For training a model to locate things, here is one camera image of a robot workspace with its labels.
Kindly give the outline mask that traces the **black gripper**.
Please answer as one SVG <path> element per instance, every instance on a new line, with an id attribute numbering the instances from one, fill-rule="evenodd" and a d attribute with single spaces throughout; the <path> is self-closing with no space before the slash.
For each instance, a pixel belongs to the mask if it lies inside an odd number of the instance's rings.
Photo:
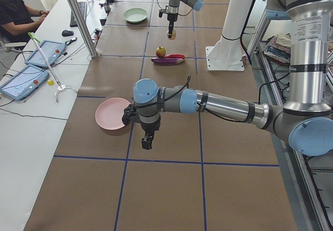
<path id="1" fill-rule="evenodd" d="M 174 36 L 174 22 L 177 21 L 178 18 L 178 13 L 176 14 L 172 14 L 172 13 L 168 13 L 168 21 L 169 21 L 169 29 L 168 29 L 168 38 L 172 38 Z"/>
<path id="2" fill-rule="evenodd" d="M 158 131 L 160 128 L 161 121 L 157 120 L 153 123 L 144 123 L 142 122 L 140 125 L 142 129 L 145 131 L 145 137 L 142 138 L 142 148 L 146 150 L 152 149 L 152 141 L 155 135 L 155 131 Z"/>

